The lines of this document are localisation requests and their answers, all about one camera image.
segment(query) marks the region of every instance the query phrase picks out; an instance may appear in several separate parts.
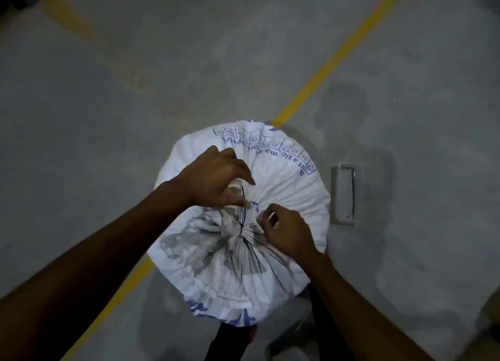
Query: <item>gray floor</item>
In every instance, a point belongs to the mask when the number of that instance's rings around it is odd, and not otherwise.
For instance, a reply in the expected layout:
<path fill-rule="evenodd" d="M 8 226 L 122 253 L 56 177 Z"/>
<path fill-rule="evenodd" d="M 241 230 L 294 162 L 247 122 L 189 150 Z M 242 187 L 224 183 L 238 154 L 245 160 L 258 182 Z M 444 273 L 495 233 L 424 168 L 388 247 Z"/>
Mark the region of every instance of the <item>gray floor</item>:
<path fill-rule="evenodd" d="M 381 0 L 67 0 L 0 28 L 0 295 L 133 206 L 179 137 L 275 118 Z M 500 284 L 500 0 L 402 0 L 286 123 L 329 185 L 365 167 L 341 273 L 436 359 Z M 246 360 L 309 309 L 282 307 Z M 216 331 L 152 273 L 81 360 L 196 360 Z"/>

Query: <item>white sack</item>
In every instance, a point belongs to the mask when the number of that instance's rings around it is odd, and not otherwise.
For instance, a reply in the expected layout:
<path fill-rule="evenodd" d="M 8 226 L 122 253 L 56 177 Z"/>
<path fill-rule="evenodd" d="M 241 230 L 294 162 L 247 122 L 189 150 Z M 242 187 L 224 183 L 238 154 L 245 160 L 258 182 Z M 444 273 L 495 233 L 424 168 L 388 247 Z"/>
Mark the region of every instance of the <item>white sack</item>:
<path fill-rule="evenodd" d="M 232 147 L 247 163 L 256 185 L 243 181 L 241 188 L 252 207 L 191 207 L 147 254 L 183 294 L 193 314 L 250 326 L 309 283 L 295 261 L 266 242 L 257 216 L 271 203 L 298 211 L 323 252 L 330 195 L 315 164 L 295 140 L 270 125 L 249 121 L 220 124 L 181 138 L 155 188 L 178 175 L 210 145 L 219 150 Z"/>

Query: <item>left hand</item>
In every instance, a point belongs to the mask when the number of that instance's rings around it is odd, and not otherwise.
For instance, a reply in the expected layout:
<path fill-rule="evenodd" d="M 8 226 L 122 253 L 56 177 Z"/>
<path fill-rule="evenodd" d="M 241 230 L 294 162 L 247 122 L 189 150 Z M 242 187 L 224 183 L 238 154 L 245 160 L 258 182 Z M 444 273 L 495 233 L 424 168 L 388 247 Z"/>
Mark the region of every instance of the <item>left hand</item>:
<path fill-rule="evenodd" d="M 238 158 L 233 148 L 219 151 L 215 145 L 205 150 L 186 166 L 172 182 L 189 197 L 190 206 L 250 208 L 250 203 L 238 192 L 228 187 L 236 179 L 255 185 L 247 164 Z"/>

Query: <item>right hand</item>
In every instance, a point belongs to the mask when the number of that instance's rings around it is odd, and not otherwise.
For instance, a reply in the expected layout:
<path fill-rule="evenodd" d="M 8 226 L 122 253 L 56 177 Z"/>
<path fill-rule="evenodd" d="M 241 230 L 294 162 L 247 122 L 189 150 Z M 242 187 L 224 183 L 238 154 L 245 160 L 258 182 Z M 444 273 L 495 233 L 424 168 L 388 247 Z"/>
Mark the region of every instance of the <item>right hand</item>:
<path fill-rule="evenodd" d="M 267 241 L 298 263 L 318 252 L 308 224 L 297 211 L 272 203 L 257 222 Z"/>

